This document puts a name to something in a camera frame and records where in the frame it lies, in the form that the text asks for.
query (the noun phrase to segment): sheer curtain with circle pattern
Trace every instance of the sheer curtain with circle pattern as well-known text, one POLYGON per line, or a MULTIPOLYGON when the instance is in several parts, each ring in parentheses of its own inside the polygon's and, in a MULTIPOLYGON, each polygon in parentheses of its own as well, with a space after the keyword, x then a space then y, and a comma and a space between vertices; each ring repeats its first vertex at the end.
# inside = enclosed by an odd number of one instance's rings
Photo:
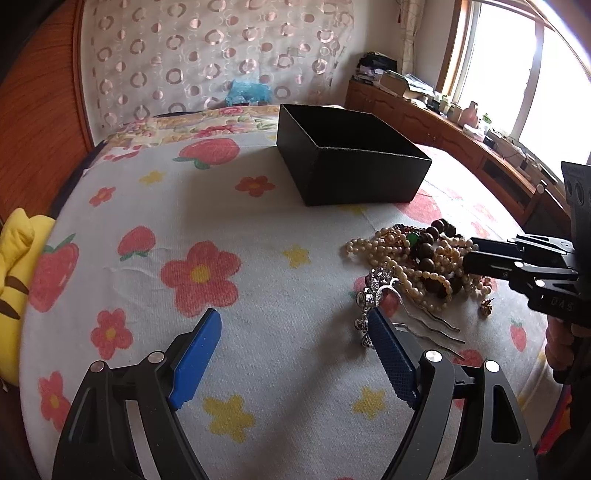
POLYGON ((223 106, 233 80, 322 103, 352 0, 88 0, 83 89, 95 142, 123 124, 223 106))

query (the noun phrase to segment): blue plastic bag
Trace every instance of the blue plastic bag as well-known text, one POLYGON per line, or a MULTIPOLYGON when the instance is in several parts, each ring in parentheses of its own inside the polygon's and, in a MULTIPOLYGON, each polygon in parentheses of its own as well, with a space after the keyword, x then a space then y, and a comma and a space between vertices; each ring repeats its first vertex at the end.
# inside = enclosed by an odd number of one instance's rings
POLYGON ((263 83, 232 82, 232 87, 226 97, 226 105, 232 106, 240 103, 258 105, 271 103, 271 89, 263 83))

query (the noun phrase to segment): wooden dresser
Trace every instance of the wooden dresser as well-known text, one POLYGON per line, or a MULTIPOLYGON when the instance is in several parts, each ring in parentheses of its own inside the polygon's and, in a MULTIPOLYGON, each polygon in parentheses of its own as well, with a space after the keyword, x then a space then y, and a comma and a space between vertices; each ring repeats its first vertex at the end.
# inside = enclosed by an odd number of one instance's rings
POLYGON ((468 168, 523 225, 535 187, 509 162, 457 125, 399 96, 351 80, 345 108, 372 113, 410 141, 439 148, 468 168))

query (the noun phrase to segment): red flower print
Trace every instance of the red flower print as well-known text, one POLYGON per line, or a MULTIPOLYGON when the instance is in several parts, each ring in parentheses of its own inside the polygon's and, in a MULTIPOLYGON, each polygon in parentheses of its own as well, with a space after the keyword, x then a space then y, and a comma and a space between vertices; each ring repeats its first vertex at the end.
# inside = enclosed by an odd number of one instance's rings
POLYGON ((107 188, 102 187, 95 196, 93 196, 88 203, 90 203, 93 207, 98 207, 103 202, 108 202, 113 198, 113 192, 116 190, 115 187, 107 188))
MULTIPOLYGON (((482 358, 482 355, 480 354, 480 352, 478 350, 467 349, 467 350, 462 350, 458 353, 462 357, 464 357, 464 360, 460 360, 459 358, 454 357, 454 359, 452 360, 452 363, 454 363, 454 364, 467 365, 469 367, 480 367, 482 365, 482 362, 484 362, 484 359, 482 358)), ((458 400, 454 400, 453 402, 455 403, 456 407, 458 407, 460 410, 464 406, 464 399, 463 398, 458 399, 458 400)))
POLYGON ((239 127, 234 124, 215 125, 212 127, 204 128, 203 130, 197 132, 193 135, 193 138, 214 137, 216 135, 241 134, 247 131, 248 129, 244 127, 239 127))
POLYGON ((427 223, 431 225, 433 220, 441 218, 441 212, 433 197, 431 197, 424 190, 419 190, 416 197, 410 203, 395 203, 398 210, 400 210, 407 217, 416 220, 417 222, 427 223))
POLYGON ((241 106, 228 106, 226 108, 220 108, 220 115, 237 115, 244 112, 241 106))
POLYGON ((134 336, 125 328, 125 312, 116 309, 113 313, 103 310, 96 321, 99 326, 90 333, 90 340, 99 349, 104 360, 113 358, 115 349, 127 349, 134 342, 134 336))
POLYGON ((274 190, 275 185, 269 183, 267 177, 261 175, 255 179, 252 177, 243 177, 240 183, 234 188, 239 192, 248 192, 251 197, 260 197, 263 193, 274 190))
POLYGON ((489 238, 490 234, 488 233, 488 231, 478 222, 472 222, 472 226, 474 227, 474 230, 476 231, 476 235, 479 238, 489 238))
POLYGON ((162 282, 174 288, 174 304, 185 317, 195 317, 206 305, 228 307, 238 299, 236 285, 228 280, 240 270, 240 258, 219 251, 213 242, 195 244, 186 260, 172 260, 160 271, 162 282))
POLYGON ((41 415, 51 420, 54 428, 60 432, 70 411, 70 402, 63 394, 64 380, 61 373, 52 372, 49 379, 40 378, 37 388, 41 395, 41 415))

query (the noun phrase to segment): cabinet drawer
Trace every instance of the cabinet drawer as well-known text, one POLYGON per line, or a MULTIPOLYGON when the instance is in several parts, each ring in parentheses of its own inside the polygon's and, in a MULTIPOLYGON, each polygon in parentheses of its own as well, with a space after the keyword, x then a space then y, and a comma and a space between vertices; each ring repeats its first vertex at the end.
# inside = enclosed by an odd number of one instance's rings
POLYGON ((442 129, 437 137, 437 148, 449 153, 470 171, 476 170, 484 153, 474 142, 454 129, 442 129))

